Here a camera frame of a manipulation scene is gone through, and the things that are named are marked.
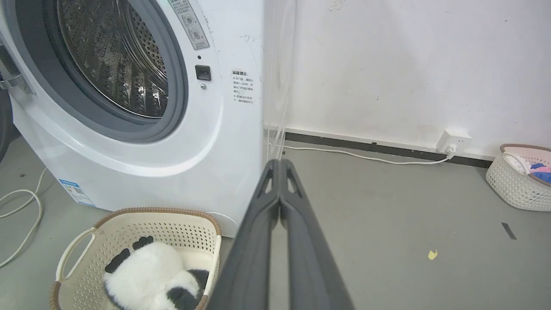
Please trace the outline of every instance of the gray floor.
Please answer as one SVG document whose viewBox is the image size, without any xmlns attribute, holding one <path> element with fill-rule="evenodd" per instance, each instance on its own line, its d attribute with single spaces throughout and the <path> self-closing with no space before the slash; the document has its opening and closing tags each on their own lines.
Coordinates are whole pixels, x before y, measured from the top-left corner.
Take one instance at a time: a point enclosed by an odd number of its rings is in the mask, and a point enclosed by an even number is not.
<svg viewBox="0 0 551 310">
<path fill-rule="evenodd" d="M 292 146 L 306 146 L 289 142 Z M 408 158 L 354 151 L 407 161 Z M 551 213 L 514 209 L 484 180 L 455 164 L 397 166 L 342 154 L 287 150 L 357 309 L 548 309 Z M 33 189 L 44 165 L 16 140 L 0 164 L 0 196 Z M 0 269 L 0 309 L 46 309 L 67 244 L 107 212 L 76 204 L 48 174 L 45 213 L 25 252 Z M 19 195 L 4 214 L 27 199 Z M 0 261 L 37 215 L 30 205 L 0 220 Z M 506 222 L 518 240 L 512 240 Z M 271 309 L 288 308 L 287 242 L 277 227 Z M 223 256 L 231 246 L 224 241 Z M 438 256 L 429 260 L 430 250 Z"/>
</svg>

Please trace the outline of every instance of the white wall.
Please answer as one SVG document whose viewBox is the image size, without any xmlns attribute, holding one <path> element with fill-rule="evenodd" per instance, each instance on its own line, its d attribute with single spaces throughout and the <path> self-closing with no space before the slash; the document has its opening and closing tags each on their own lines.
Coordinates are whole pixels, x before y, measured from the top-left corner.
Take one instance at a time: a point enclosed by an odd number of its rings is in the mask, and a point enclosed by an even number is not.
<svg viewBox="0 0 551 310">
<path fill-rule="evenodd" d="M 290 132 L 432 151 L 461 129 L 474 158 L 551 147 L 551 1 L 341 1 L 299 2 Z"/>
</svg>

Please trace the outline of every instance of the power cord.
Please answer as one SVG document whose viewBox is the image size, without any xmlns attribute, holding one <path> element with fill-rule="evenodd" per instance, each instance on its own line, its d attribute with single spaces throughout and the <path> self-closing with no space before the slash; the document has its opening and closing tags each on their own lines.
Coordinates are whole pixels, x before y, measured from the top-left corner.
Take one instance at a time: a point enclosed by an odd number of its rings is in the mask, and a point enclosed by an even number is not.
<svg viewBox="0 0 551 310">
<path fill-rule="evenodd" d="M 28 189 L 18 189 L 18 190 L 14 190 L 11 193 L 9 193 L 7 195 L 4 195 L 2 198 L 0 198 L 0 202 L 2 202 L 2 200 L 6 199 L 8 196 L 13 195 L 15 193 L 25 192 L 25 193 L 29 193 L 29 194 L 32 195 L 32 197 L 29 198 L 26 203 L 22 204 L 20 207 L 18 207 L 17 209 L 15 209 L 11 212 L 8 212 L 4 215 L 0 215 L 0 218 L 5 218 L 5 217 L 8 217 L 8 216 L 16 213 L 17 211 L 23 209 L 28 204 L 30 204 L 33 200 L 36 200 L 36 204 L 38 205 L 38 218 L 36 219 L 36 222 L 31 227 L 31 230 L 29 231 L 29 233 L 27 234 L 27 236 L 25 237 L 25 239 L 23 240 L 23 242 L 19 246 L 19 248 L 12 254 L 12 256 L 10 256 L 7 260 L 5 260 L 3 263 L 0 264 L 0 268 L 4 267 L 6 264 L 8 264 L 10 261 L 12 261 L 21 252 L 21 250 L 25 246 L 25 243 L 27 243 L 27 241 L 29 240 L 29 237 L 36 230 L 36 228 L 38 227 L 38 224 L 40 223 L 40 220 L 42 219 L 42 213 L 44 211 L 44 208 L 42 207 L 42 203 L 40 202 L 40 199 L 38 198 L 37 193 L 38 193 L 38 189 L 40 188 L 40 183 L 42 183 L 42 178 L 44 177 L 44 174 L 46 173 L 47 170 L 48 170 L 48 168 L 44 168 L 44 170 L 42 171 L 42 174 L 40 175 L 40 179 L 38 179 L 38 185 L 36 186 L 35 191 L 31 191 L 31 190 L 28 190 Z"/>
<path fill-rule="evenodd" d="M 357 155 L 357 154 L 354 154 L 354 153 L 350 153 L 350 152 L 346 152 L 346 151 L 341 151 L 341 150 L 338 150 L 338 149 L 322 149 L 322 148 L 314 148 L 314 147 L 292 147 L 292 146 L 283 146 L 283 147 L 284 147 L 284 148 L 289 148 L 289 149 L 297 149 L 297 150 L 311 150 L 311 151 L 321 151 L 321 152 L 329 152 L 329 153 L 342 153 L 342 154 L 346 154 L 346 155 L 350 155 L 350 156 L 354 156 L 354 157 L 358 157 L 358 158 L 362 158 L 362 159 L 369 159 L 370 161 L 377 161 L 377 162 L 383 162 L 383 163 L 394 164 L 394 165 L 413 165 L 413 164 L 418 164 L 418 165 L 432 165 L 432 164 L 439 164 L 439 163 L 443 163 L 443 162 L 445 162 L 445 161 L 449 161 L 450 159 L 452 159 L 452 158 L 455 156 L 455 153 L 457 152 L 457 146 L 456 146 L 456 145 L 450 145 L 450 146 L 448 146 L 448 148 L 446 149 L 446 153 L 447 153 L 446 158 L 442 159 L 441 161 L 437 161 L 437 162 L 405 162 L 405 163 L 401 163 L 401 162 L 386 161 L 386 160 L 381 159 L 381 158 L 373 158 L 373 157 L 360 156 L 360 155 Z"/>
</svg>

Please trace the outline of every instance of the basket handle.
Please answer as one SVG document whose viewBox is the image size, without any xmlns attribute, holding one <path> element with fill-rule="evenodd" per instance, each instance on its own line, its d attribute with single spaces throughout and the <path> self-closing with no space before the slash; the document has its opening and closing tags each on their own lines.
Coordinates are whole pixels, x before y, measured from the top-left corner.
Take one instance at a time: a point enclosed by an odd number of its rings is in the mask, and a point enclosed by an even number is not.
<svg viewBox="0 0 551 310">
<path fill-rule="evenodd" d="M 93 232 L 95 230 L 96 230 L 95 227 L 87 229 L 86 231 L 84 231 L 80 235 L 78 235 L 73 241 L 71 241 L 71 243 L 69 243 L 69 246 L 65 249 L 65 252 L 63 252 L 63 255 L 61 256 L 60 262 L 57 264 L 56 281 L 63 282 L 73 274 L 73 271 L 74 271 L 75 267 L 78 265 L 78 263 L 80 263 L 80 260 L 82 259 L 84 254 L 86 254 L 86 252 L 88 251 L 88 249 L 92 245 L 92 242 L 95 239 L 95 235 L 93 234 Z M 86 246 L 84 251 L 82 251 L 82 254 L 78 258 L 77 262 L 75 263 L 75 265 L 73 266 L 73 268 L 71 269 L 69 274 L 67 274 L 67 276 L 63 276 L 63 271 L 65 269 L 65 264 L 67 263 L 67 259 L 69 259 L 69 256 L 71 255 L 71 253 L 73 253 L 73 250 L 75 249 L 77 244 L 79 244 L 89 234 L 92 234 L 92 240 L 90 240 L 90 242 L 88 243 L 88 245 Z"/>
<path fill-rule="evenodd" d="M 516 161 L 518 161 L 518 163 L 520 163 L 520 165 L 522 166 L 522 169 L 524 169 L 524 172 L 519 171 L 519 173 L 524 174 L 524 175 L 530 174 L 530 167 L 526 166 L 526 161 L 524 161 L 520 156 L 515 155 L 515 154 L 511 154 L 511 153 L 509 153 L 509 152 L 503 152 L 503 159 L 505 160 L 505 162 L 506 162 L 509 166 L 511 166 L 511 167 L 514 168 L 515 170 L 516 170 L 516 168 L 513 167 L 509 161 L 507 161 L 507 159 L 505 158 L 505 156 L 511 156 L 511 157 L 514 158 Z"/>
</svg>

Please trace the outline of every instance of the beige plastic laundry basket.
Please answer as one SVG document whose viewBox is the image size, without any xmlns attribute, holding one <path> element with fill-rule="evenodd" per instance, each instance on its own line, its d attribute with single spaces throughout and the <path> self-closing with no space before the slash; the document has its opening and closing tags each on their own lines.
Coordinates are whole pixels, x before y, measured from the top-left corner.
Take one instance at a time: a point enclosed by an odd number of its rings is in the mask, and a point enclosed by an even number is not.
<svg viewBox="0 0 551 310">
<path fill-rule="evenodd" d="M 532 211 L 551 211 L 551 184 L 536 178 L 520 158 L 531 164 L 551 165 L 551 149 L 533 145 L 504 144 L 486 172 L 486 181 L 511 206 Z M 524 167 L 519 172 L 505 159 L 511 156 Z"/>
<path fill-rule="evenodd" d="M 91 240 L 77 263 L 64 276 L 67 258 L 85 237 Z M 188 268 L 209 270 L 207 287 L 196 309 L 203 309 L 218 276 L 222 234 L 214 217 L 198 211 L 133 208 L 111 213 L 77 236 L 57 266 L 50 296 L 51 310 L 116 309 L 104 292 L 105 266 L 140 237 L 153 236 L 173 246 Z"/>
</svg>

